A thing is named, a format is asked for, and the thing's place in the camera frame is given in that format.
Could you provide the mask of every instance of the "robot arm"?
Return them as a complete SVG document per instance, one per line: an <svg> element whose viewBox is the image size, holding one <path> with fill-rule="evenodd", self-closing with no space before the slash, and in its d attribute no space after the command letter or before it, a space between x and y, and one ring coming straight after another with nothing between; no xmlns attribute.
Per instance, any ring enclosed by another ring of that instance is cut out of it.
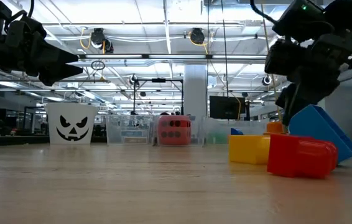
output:
<svg viewBox="0 0 352 224"><path fill-rule="evenodd" d="M44 40L46 31L25 11L12 12L0 1L0 69L17 70L39 77L51 86L53 83L82 73L82 68L67 65L78 61L78 56L58 49Z"/></svg>
<svg viewBox="0 0 352 224"><path fill-rule="evenodd" d="M310 0L294 0L278 21L258 10L254 0L251 7L285 37L270 48L265 72L292 82L276 101L285 112L283 124L289 125L294 114L333 93L341 67L352 69L352 0L336 0L324 9ZM300 46L310 39L307 48Z"/></svg>

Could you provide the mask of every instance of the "pole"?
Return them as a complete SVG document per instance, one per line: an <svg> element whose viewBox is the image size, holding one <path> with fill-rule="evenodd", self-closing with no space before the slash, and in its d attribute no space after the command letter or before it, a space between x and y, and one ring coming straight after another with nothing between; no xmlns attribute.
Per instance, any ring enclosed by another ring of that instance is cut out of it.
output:
<svg viewBox="0 0 352 224"><path fill-rule="evenodd" d="M184 82L183 80L180 81L182 83L182 108L181 108L181 115L184 115Z"/></svg>
<svg viewBox="0 0 352 224"><path fill-rule="evenodd" d="M136 112L136 82L137 80L134 80L133 83L133 112Z"/></svg>

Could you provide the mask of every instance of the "tv screen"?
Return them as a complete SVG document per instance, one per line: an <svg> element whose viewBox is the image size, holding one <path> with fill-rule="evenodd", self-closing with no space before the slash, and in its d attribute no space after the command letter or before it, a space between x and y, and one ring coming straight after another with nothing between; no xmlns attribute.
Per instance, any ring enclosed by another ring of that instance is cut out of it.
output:
<svg viewBox="0 0 352 224"><path fill-rule="evenodd" d="M238 119L238 111L240 114L245 113L245 98L238 99L241 102L241 107L235 97L210 96L210 117L216 119Z"/></svg>

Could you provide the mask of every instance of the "halloween bucket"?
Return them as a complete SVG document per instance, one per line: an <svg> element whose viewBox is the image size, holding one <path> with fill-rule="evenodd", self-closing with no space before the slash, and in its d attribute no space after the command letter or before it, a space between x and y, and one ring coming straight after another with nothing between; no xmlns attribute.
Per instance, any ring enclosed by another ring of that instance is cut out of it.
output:
<svg viewBox="0 0 352 224"><path fill-rule="evenodd" d="M48 103L51 144L90 144L98 108L76 103Z"/></svg>

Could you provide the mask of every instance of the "red cube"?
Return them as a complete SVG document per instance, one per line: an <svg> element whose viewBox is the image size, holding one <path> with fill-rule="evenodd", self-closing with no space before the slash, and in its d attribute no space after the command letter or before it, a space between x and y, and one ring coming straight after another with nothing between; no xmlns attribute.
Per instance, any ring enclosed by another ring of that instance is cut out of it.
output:
<svg viewBox="0 0 352 224"><path fill-rule="evenodd" d="M169 146L186 146L191 142L189 116L164 115L158 121L158 143Z"/></svg>
<svg viewBox="0 0 352 224"><path fill-rule="evenodd" d="M271 134L267 171L283 177L323 179L336 167L338 150L329 141Z"/></svg>

